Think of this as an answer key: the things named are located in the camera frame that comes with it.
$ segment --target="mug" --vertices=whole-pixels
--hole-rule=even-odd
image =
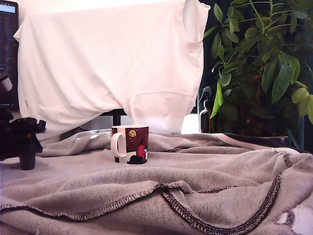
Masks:
[[[149,127],[113,126],[111,151],[116,163],[144,164],[148,158]]]

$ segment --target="mug handle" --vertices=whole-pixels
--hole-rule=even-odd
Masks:
[[[119,157],[119,158],[125,158],[126,154],[120,154],[117,150],[117,145],[118,145],[118,139],[120,137],[124,137],[124,135],[122,133],[115,133],[112,136],[112,140],[111,140],[111,150],[113,151],[113,154],[115,157]]]

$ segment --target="computer monitor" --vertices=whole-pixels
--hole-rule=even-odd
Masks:
[[[0,108],[19,110],[18,99],[18,47],[13,38],[19,28],[19,5],[0,0],[0,72],[9,74],[12,89],[0,93]]]

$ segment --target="black spray bottle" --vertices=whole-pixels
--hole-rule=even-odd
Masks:
[[[204,109],[200,113],[200,133],[212,133],[211,126],[211,113],[213,109],[212,104],[212,90],[210,87],[206,87],[203,90],[201,99],[199,102],[204,102]]]

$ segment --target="gray blanket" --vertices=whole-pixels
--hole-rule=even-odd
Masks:
[[[48,144],[32,171],[1,162],[0,234],[312,234],[310,154],[150,135],[148,162],[129,165],[110,140],[91,131]]]

